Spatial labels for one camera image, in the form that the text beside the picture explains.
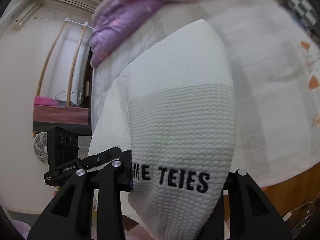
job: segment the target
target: bed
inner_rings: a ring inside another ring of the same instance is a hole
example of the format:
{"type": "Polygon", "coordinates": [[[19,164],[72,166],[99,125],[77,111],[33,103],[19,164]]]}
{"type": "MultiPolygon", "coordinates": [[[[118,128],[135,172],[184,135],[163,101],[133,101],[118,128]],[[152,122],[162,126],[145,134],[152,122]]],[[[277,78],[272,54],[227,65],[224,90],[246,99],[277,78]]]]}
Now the bed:
{"type": "Polygon", "coordinates": [[[246,169],[264,187],[318,163],[319,92],[308,84],[320,53],[282,0],[210,0],[164,6],[94,69],[92,131],[121,71],[154,44],[199,19],[220,35],[230,60],[238,109],[231,171],[246,169]],[[311,46],[306,50],[304,44],[311,46]],[[307,67],[309,59],[312,70],[307,67]]]}

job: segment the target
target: silver screw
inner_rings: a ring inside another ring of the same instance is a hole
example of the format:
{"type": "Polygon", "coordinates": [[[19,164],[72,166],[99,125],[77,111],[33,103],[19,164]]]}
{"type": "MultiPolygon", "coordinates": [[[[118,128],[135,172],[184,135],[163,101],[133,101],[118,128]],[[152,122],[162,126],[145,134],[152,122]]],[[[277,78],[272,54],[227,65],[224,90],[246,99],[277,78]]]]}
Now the silver screw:
{"type": "Polygon", "coordinates": [[[114,161],[112,163],[112,166],[114,166],[114,167],[119,167],[120,165],[121,165],[121,161],[114,161]]]}
{"type": "Polygon", "coordinates": [[[245,175],[247,175],[247,172],[246,172],[245,170],[243,170],[243,169],[239,169],[239,170],[238,170],[238,174],[239,174],[240,176],[245,176],[245,175]]]}
{"type": "Polygon", "coordinates": [[[83,169],[79,169],[79,170],[76,171],[76,174],[77,174],[78,176],[82,176],[82,175],[85,174],[85,171],[84,171],[83,169]]]}

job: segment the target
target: checkered fabric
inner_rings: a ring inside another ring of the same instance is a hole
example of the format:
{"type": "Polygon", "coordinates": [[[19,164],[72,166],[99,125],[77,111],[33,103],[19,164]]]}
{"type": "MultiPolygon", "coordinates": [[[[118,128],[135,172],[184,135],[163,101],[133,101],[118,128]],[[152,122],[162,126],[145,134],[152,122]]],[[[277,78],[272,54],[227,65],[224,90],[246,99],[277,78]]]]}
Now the checkered fabric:
{"type": "Polygon", "coordinates": [[[316,25],[319,25],[319,16],[308,0],[286,0],[289,8],[297,15],[302,26],[311,33],[320,35],[316,25]]]}

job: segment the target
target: white bed sheet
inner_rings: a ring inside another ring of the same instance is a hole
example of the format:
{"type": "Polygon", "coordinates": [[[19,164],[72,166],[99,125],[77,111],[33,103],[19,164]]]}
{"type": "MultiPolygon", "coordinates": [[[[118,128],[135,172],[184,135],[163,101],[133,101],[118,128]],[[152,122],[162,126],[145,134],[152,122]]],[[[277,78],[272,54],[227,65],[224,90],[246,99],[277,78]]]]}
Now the white bed sheet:
{"type": "Polygon", "coordinates": [[[94,70],[93,130],[121,71],[154,44],[199,19],[222,38],[233,74],[238,113],[231,171],[246,169],[263,187],[320,162],[320,130],[313,122],[319,96],[308,89],[311,73],[305,68],[307,57],[320,52],[276,0],[211,0],[159,10],[94,70]],[[312,44],[309,55],[300,46],[302,40],[312,44]]]}

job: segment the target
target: purple fabric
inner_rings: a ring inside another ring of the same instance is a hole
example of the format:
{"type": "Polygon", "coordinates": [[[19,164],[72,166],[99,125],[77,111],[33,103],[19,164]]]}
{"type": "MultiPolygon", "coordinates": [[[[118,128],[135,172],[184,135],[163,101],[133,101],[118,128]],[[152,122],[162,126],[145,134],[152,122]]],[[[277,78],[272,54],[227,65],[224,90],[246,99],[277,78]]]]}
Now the purple fabric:
{"type": "Polygon", "coordinates": [[[162,0],[114,0],[96,20],[91,40],[91,66],[97,67],[166,3],[162,0]]]}

